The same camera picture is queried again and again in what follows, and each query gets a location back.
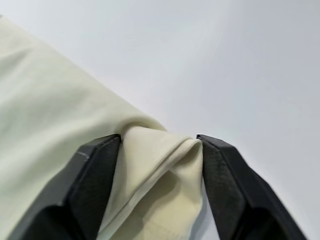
white table surface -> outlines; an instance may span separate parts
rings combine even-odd
[[[320,1],[0,0],[0,13],[170,131],[235,145],[320,239]],[[218,239],[201,216],[193,238]]]

cream fabric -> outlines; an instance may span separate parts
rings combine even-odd
[[[114,133],[122,145],[98,239],[188,239],[202,206],[201,143],[0,18],[0,239],[80,145]]]

cloth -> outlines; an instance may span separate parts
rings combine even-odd
[[[77,148],[121,134],[98,239],[188,239],[202,206],[202,145],[0,18],[0,239]]]

white background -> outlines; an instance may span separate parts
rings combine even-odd
[[[170,131],[235,145],[320,239],[319,0],[0,0],[0,13]],[[195,239],[216,239],[208,221]]]

fabric fold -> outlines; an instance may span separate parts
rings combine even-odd
[[[188,239],[202,145],[168,133],[49,46],[0,18],[0,239],[77,148],[121,134],[99,240]]]

